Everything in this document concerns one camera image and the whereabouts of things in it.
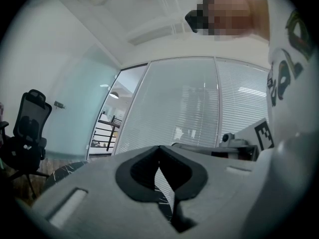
white venetian blinds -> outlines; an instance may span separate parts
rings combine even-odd
[[[213,58],[152,62],[123,125],[115,154],[175,142],[214,147],[218,111]]]
[[[266,118],[267,70],[233,60],[216,59],[222,93],[222,137]]]

desk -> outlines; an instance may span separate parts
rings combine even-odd
[[[60,180],[67,177],[69,174],[73,173],[76,169],[79,169],[81,166],[87,163],[88,161],[80,161],[64,165],[56,169],[46,180],[43,186],[43,192],[46,191],[48,188],[52,187],[53,185],[57,184]]]

chair armrest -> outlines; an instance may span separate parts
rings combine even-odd
[[[1,121],[0,122],[0,130],[2,130],[2,129],[4,129],[6,126],[8,126],[9,125],[9,123],[8,122],[6,122],[6,121]]]
[[[39,148],[41,150],[41,160],[45,159],[45,147],[46,147],[46,139],[45,138],[41,138],[40,142],[39,142]]]
[[[45,148],[46,147],[46,139],[44,137],[42,137],[40,139],[39,147],[41,147],[41,148]]]
[[[9,123],[8,122],[6,122],[6,121],[1,121],[0,122],[0,132],[2,133],[2,140],[3,140],[3,143],[5,143],[6,142],[6,138],[7,138],[7,136],[5,135],[5,127],[6,126],[8,126],[9,125]]]

headset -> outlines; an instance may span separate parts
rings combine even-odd
[[[209,28],[208,17],[203,15],[202,6],[200,8],[197,7],[197,10],[191,10],[185,16],[185,20],[194,33],[215,35],[215,30]]]

ceiling light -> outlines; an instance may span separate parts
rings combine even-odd
[[[117,92],[115,92],[115,91],[111,92],[111,93],[110,93],[110,96],[111,96],[112,98],[119,99],[119,94],[118,94]]]
[[[239,88],[238,91],[239,92],[245,92],[245,93],[253,94],[253,95],[256,95],[256,96],[261,96],[261,97],[265,97],[266,96],[266,93],[263,93],[263,92],[257,91],[257,90],[246,89],[246,88]]]

